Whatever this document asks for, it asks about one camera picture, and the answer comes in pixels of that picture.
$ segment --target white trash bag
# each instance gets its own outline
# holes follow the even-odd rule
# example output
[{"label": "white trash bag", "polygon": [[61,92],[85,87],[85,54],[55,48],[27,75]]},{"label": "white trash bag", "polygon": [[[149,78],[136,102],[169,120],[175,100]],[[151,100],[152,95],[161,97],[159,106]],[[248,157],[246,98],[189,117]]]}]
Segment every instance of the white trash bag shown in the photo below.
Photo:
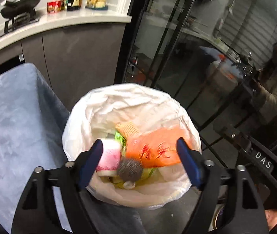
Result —
[{"label": "white trash bag", "polygon": [[[97,138],[106,138],[116,124],[126,121],[133,121],[140,132],[179,124],[201,153],[199,133],[176,100],[161,91],[127,83],[92,90],[76,103],[63,133],[68,159],[74,161]],[[98,200],[111,204],[154,209],[179,199],[190,187],[180,163],[158,168],[144,185],[132,190],[115,188],[94,172],[87,189]]]}]

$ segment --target cabinet door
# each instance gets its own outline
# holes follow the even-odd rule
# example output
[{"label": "cabinet door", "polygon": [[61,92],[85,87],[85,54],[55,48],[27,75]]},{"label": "cabinet door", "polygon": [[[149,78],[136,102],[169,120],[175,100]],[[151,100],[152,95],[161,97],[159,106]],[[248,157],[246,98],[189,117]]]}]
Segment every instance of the cabinet door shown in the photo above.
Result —
[{"label": "cabinet door", "polygon": [[51,85],[68,110],[90,90],[113,84],[124,27],[96,23],[43,32]]},{"label": "cabinet door", "polygon": [[41,72],[47,83],[51,85],[45,63],[42,33],[21,40],[21,45],[25,62],[33,63]]},{"label": "cabinet door", "polygon": [[0,65],[9,59],[22,54],[21,42],[17,41],[0,50]]}]

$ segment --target blue tablecloth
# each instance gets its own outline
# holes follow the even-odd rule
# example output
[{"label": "blue tablecloth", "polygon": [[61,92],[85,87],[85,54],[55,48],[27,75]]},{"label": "blue tablecloth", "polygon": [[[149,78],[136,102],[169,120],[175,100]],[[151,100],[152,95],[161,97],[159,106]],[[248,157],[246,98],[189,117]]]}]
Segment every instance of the blue tablecloth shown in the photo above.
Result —
[{"label": "blue tablecloth", "polygon": [[[10,233],[20,195],[36,166],[66,161],[61,136],[69,111],[33,64],[0,75],[0,224]],[[135,209],[112,206],[82,193],[99,233],[145,233]],[[60,191],[55,202],[64,229],[71,230]]]}]

